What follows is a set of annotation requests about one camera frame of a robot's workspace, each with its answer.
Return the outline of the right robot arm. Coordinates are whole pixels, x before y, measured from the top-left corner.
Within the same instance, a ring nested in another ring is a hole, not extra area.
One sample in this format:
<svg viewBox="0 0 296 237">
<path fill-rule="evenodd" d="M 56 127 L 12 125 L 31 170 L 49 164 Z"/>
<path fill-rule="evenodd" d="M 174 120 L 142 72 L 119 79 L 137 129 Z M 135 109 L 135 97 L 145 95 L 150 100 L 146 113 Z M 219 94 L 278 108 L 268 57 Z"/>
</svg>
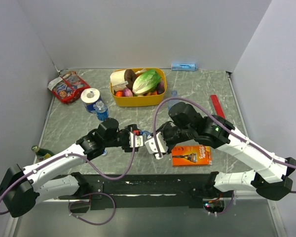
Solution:
<svg viewBox="0 0 296 237">
<path fill-rule="evenodd" d="M 237 173 L 211 172 L 204 191 L 216 197 L 229 191 L 252 191 L 278 201 L 291 193 L 296 160 L 281 158 L 262 148 L 238 128 L 217 115 L 201 116 L 191 104 L 176 103 L 168 112 L 171 122 L 153 129 L 157 158 L 181 142 L 194 140 L 200 145 L 225 152 L 246 164 L 250 170 Z"/>
</svg>

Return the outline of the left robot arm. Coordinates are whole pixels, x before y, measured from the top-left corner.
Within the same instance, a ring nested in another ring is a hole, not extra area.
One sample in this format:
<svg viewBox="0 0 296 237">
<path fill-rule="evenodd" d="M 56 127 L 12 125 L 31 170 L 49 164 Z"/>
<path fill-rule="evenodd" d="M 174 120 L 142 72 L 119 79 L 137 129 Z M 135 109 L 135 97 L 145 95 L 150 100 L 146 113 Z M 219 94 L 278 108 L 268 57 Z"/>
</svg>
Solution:
<svg viewBox="0 0 296 237">
<path fill-rule="evenodd" d="M 63 179 L 56 176 L 101 156 L 106 148 L 120 147 L 134 154 L 143 145 L 144 139 L 136 124 L 119 129 L 116 119 L 107 118 L 62 152 L 23 168 L 18 164 L 11 166 L 0 184 L 0 203 L 7 208 L 0 215 L 20 217 L 36 204 L 57 196 L 85 197 L 88 186 L 78 175 Z"/>
</svg>

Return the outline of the green glass bottle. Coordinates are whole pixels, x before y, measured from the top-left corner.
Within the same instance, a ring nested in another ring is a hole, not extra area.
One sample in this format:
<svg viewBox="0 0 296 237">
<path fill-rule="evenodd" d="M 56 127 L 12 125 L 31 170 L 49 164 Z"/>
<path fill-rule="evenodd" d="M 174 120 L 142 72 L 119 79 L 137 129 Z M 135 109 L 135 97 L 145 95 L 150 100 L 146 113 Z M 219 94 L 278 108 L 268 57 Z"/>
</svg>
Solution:
<svg viewBox="0 0 296 237">
<path fill-rule="evenodd" d="M 31 150 L 36 154 L 38 161 L 44 161 L 52 156 L 54 156 L 54 153 L 48 149 L 44 149 L 39 147 L 38 145 L 33 145 L 31 147 Z"/>
</svg>

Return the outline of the orange razor box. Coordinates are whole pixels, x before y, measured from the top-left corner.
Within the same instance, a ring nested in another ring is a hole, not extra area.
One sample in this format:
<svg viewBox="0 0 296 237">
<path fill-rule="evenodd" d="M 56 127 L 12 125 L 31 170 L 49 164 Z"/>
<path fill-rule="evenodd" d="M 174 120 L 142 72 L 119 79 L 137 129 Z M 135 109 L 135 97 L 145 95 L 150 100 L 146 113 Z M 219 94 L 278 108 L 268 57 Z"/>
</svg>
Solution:
<svg viewBox="0 0 296 237">
<path fill-rule="evenodd" d="M 171 156 L 173 167 L 212 165 L 211 149 L 208 146 L 175 146 Z"/>
</svg>

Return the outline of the orange carrot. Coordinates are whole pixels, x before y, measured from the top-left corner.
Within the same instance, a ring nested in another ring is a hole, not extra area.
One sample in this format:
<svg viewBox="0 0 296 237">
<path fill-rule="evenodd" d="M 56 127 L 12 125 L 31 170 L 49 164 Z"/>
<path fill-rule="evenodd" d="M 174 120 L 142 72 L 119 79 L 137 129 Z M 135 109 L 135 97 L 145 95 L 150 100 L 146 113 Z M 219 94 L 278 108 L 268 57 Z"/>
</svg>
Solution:
<svg viewBox="0 0 296 237">
<path fill-rule="evenodd" d="M 116 96 L 116 97 L 123 97 L 123 91 L 117 91 L 117 92 L 115 93 L 115 96 Z"/>
</svg>

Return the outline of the purple onion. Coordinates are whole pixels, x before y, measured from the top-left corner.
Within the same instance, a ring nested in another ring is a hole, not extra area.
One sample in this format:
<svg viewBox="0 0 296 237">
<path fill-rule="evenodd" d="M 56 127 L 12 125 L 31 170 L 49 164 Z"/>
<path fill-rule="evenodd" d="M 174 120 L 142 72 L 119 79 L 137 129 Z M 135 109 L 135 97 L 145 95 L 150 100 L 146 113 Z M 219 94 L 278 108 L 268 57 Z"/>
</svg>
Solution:
<svg viewBox="0 0 296 237">
<path fill-rule="evenodd" d="M 129 88 L 123 90 L 123 97 L 133 97 L 133 92 Z"/>
</svg>

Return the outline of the dark eggplant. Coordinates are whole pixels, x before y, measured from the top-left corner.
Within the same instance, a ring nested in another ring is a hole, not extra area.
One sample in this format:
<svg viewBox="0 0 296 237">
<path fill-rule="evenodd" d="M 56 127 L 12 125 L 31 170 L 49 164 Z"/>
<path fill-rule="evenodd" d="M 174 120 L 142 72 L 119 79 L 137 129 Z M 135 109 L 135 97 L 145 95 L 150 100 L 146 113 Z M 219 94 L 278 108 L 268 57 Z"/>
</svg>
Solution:
<svg viewBox="0 0 296 237">
<path fill-rule="evenodd" d="M 159 95 L 159 94 L 164 93 L 164 91 L 165 91 L 164 81 L 161 81 L 156 87 L 156 92 Z"/>
</svg>

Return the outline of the toilet paper roll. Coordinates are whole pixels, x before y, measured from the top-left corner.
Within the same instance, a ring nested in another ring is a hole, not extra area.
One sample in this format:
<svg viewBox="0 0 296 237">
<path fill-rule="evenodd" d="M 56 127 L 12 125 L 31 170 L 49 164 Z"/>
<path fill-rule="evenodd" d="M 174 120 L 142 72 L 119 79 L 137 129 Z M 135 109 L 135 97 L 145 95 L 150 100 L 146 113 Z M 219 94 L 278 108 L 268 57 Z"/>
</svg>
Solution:
<svg viewBox="0 0 296 237">
<path fill-rule="evenodd" d="M 83 90 L 80 96 L 85 109 L 89 113 L 96 113 L 96 103 L 98 101 L 102 101 L 101 94 L 98 89 L 95 88 L 88 88 Z"/>
</svg>

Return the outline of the red flat bar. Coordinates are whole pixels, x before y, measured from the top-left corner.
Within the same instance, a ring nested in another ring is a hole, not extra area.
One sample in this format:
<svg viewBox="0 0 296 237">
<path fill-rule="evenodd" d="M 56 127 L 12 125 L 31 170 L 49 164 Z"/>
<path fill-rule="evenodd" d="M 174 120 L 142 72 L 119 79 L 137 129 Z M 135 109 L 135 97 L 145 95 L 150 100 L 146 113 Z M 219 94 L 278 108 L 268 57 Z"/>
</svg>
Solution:
<svg viewBox="0 0 296 237">
<path fill-rule="evenodd" d="M 210 105 L 211 105 L 212 110 L 215 113 L 215 115 L 218 115 L 218 116 L 222 117 L 223 119 L 225 119 L 225 114 L 223 112 L 223 109 L 221 107 L 221 104 L 219 102 L 217 95 L 215 95 L 215 94 L 210 95 L 209 101 L 210 101 Z"/>
</svg>

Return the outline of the white paper bag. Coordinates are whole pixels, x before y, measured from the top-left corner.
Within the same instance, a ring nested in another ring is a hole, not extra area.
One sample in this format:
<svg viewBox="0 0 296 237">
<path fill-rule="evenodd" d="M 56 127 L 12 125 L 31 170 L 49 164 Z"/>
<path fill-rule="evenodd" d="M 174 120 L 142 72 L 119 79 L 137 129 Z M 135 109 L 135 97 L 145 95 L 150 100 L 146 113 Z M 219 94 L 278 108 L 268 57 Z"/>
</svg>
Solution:
<svg viewBox="0 0 296 237">
<path fill-rule="evenodd" d="M 123 91 L 127 85 L 128 81 L 125 80 L 126 70 L 116 71 L 110 75 L 111 86 L 114 91 Z"/>
</svg>

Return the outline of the green lettuce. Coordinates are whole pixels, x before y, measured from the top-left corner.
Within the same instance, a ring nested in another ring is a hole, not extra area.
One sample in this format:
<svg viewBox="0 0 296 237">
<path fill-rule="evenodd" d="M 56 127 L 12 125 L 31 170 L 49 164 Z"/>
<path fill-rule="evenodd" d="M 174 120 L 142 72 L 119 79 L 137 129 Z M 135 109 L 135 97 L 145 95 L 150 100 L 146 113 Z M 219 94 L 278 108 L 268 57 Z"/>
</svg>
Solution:
<svg viewBox="0 0 296 237">
<path fill-rule="evenodd" d="M 136 95 L 143 95 L 154 91 L 160 82 L 161 76 L 156 70 L 151 69 L 136 78 L 132 91 Z"/>
</svg>

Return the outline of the brown bread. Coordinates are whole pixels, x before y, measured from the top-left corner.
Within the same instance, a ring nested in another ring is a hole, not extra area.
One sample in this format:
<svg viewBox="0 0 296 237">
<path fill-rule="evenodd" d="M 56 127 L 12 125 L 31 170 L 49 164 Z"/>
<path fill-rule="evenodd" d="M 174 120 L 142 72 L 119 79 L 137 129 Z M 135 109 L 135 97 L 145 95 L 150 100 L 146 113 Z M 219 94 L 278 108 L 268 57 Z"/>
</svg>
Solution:
<svg viewBox="0 0 296 237">
<path fill-rule="evenodd" d="M 136 78 L 137 78 L 137 76 L 134 73 L 134 71 L 131 69 L 127 69 L 124 73 L 124 80 L 126 82 L 128 82 L 126 87 L 129 88 L 130 90 L 133 90 L 133 84 L 134 84 Z"/>
</svg>

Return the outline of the blue tissue pack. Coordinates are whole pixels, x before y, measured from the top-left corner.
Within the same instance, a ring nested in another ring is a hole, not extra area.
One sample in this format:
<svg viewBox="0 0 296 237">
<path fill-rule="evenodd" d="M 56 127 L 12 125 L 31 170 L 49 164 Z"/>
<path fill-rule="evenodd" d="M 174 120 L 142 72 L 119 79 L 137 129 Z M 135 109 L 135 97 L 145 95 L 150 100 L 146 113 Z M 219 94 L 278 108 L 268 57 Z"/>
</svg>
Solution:
<svg viewBox="0 0 296 237">
<path fill-rule="evenodd" d="M 197 66 L 195 64 L 172 64 L 172 71 L 186 71 L 186 72 L 195 72 Z"/>
</svg>

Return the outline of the red snack bag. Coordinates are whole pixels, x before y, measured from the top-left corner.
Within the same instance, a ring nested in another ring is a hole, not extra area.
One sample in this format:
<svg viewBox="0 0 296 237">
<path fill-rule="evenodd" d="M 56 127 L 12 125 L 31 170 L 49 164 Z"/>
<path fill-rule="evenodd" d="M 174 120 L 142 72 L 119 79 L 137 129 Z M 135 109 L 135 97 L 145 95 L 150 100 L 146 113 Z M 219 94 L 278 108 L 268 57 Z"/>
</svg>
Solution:
<svg viewBox="0 0 296 237">
<path fill-rule="evenodd" d="M 90 86 L 76 73 L 69 71 L 48 83 L 47 88 L 63 104 L 76 101 Z"/>
</svg>

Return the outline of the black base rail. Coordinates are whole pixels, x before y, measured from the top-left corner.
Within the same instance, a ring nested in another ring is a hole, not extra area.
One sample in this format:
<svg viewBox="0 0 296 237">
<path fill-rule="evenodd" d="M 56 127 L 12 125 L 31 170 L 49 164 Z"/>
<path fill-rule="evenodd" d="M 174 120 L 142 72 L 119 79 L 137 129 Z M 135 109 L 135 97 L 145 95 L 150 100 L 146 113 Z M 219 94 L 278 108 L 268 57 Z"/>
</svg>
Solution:
<svg viewBox="0 0 296 237">
<path fill-rule="evenodd" d="M 134 174 L 112 181 L 100 175 L 74 173 L 82 185 L 70 199 L 91 200 L 91 210 L 143 207 L 203 208 L 203 200 L 229 198 L 214 187 L 212 174 Z"/>
</svg>

